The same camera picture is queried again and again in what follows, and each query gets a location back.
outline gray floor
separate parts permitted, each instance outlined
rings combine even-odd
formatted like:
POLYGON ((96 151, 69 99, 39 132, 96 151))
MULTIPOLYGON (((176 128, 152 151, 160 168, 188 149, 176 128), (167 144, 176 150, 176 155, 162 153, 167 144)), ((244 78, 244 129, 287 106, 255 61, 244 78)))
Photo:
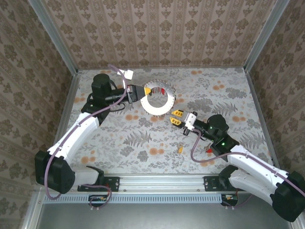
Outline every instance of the gray floor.
POLYGON ((219 204, 45 204, 38 229, 289 229, 267 203, 252 198, 230 210, 219 204))

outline patterned wall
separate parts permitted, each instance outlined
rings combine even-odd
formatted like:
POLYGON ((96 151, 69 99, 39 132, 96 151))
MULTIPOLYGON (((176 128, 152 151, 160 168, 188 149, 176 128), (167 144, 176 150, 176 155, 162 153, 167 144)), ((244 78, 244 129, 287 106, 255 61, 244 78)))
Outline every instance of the patterned wall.
POLYGON ((80 69, 242 66, 276 0, 43 0, 80 69))
POLYGON ((0 228, 18 228, 34 155, 54 140, 71 74, 26 0, 0 1, 0 228))
POLYGON ((290 0, 250 74, 278 159, 305 176, 305 1, 290 0))

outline yellow object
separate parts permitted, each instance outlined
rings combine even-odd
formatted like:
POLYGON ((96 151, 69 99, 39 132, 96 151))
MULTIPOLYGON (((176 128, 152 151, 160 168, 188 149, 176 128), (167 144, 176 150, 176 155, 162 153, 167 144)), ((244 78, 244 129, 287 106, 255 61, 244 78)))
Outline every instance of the yellow object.
POLYGON ((145 91, 145 95, 148 95, 150 92, 152 92, 151 89, 148 87, 144 87, 144 91, 145 91))
POLYGON ((181 153, 182 153, 182 151, 183 151, 183 146, 181 146, 181 147, 179 148, 179 150, 178 150, 178 154, 181 154, 181 153))
POLYGON ((181 111, 179 111, 179 110, 176 110, 176 111, 173 111, 173 112, 172 112, 172 115, 177 116, 177 117, 182 117, 183 112, 181 112, 181 111))
POLYGON ((175 125, 180 125, 182 123, 181 121, 179 121, 178 119, 175 119, 173 117, 170 117, 170 120, 171 120, 171 123, 175 124, 175 125))

